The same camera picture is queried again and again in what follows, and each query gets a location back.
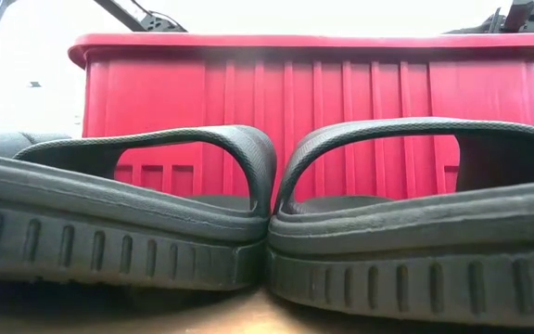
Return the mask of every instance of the red plastic crate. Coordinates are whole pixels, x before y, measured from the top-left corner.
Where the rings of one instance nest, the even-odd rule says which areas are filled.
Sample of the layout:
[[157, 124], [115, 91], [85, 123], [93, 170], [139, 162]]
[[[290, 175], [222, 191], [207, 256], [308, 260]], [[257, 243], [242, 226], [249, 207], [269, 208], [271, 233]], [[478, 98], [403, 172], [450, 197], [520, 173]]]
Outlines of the red plastic crate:
[[[84, 136], [240, 123], [267, 133], [279, 184], [296, 143], [327, 124], [452, 116], [534, 124], [534, 34], [435, 38], [93, 34], [70, 58], [87, 70]], [[393, 199], [454, 190], [451, 137], [400, 137], [327, 153], [297, 198]], [[246, 195], [233, 159], [186, 144], [123, 155], [117, 179], [177, 195]]]

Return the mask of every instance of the red storage bin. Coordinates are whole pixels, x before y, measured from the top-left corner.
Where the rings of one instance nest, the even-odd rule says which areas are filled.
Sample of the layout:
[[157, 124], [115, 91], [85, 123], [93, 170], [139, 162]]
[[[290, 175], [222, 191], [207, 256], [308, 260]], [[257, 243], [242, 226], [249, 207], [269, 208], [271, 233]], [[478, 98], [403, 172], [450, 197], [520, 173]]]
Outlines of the red storage bin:
[[[534, 34], [92, 34], [69, 54], [87, 71], [84, 136], [256, 126], [275, 144], [277, 185], [296, 143], [331, 123], [451, 116], [534, 124]], [[451, 137], [353, 144], [315, 162], [296, 194], [403, 199], [450, 192], [458, 160]], [[126, 152], [116, 177], [182, 196], [248, 191], [232, 158], [202, 144]]]

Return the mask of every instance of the bright background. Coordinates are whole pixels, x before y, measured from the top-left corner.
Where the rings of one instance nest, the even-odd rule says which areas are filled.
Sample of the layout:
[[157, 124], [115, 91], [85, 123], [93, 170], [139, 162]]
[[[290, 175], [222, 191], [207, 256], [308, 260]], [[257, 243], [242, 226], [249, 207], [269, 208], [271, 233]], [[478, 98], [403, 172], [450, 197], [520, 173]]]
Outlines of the bright background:
[[[119, 0], [133, 8], [129, 0]], [[503, 0], [140, 0], [190, 32], [430, 36], [477, 26]], [[127, 32], [93, 0], [18, 0], [0, 23], [0, 127], [81, 133], [85, 76], [67, 49]], [[30, 82], [42, 87], [30, 88]]]

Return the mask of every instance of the slide sandal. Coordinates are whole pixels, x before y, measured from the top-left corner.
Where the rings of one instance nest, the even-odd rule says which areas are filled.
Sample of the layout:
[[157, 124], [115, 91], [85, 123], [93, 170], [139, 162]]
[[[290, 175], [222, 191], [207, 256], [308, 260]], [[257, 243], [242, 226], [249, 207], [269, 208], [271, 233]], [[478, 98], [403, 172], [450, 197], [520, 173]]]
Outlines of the slide sandal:
[[70, 139], [70, 136], [0, 131], [0, 157], [13, 158], [18, 152], [29, 146], [57, 139]]
[[[293, 189], [327, 151], [400, 135], [455, 135], [457, 192], [391, 201]], [[279, 296], [356, 315], [534, 327], [534, 127], [446, 118], [347, 122], [298, 144], [268, 233]]]
[[[128, 148], [225, 149], [249, 197], [185, 199], [111, 180]], [[0, 279], [230, 290], [263, 273], [273, 144], [248, 126], [68, 139], [0, 158]]]

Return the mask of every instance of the floor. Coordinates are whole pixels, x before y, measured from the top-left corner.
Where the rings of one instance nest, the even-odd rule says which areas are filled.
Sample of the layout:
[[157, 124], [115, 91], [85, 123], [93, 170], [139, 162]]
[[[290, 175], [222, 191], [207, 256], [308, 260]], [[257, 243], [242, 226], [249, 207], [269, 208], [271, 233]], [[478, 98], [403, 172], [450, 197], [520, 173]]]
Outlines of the floor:
[[231, 294], [0, 283], [0, 333], [534, 333], [343, 315]]

